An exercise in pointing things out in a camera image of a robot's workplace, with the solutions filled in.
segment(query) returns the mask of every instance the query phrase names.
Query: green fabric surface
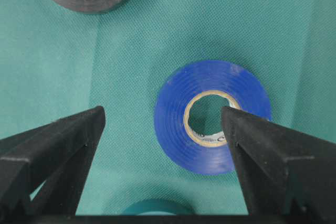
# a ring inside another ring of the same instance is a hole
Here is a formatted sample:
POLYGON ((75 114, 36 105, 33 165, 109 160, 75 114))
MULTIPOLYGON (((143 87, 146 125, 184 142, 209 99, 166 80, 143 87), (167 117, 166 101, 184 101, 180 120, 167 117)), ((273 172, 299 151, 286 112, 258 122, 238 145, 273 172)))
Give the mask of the green fabric surface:
POLYGON ((248 69, 275 123, 336 141, 336 0, 129 0, 103 15, 0 0, 0 20, 0 138, 106 110, 77 214, 118 215, 152 198, 197 214, 247 212, 235 172, 193 174, 155 137, 160 87, 197 60, 248 69))

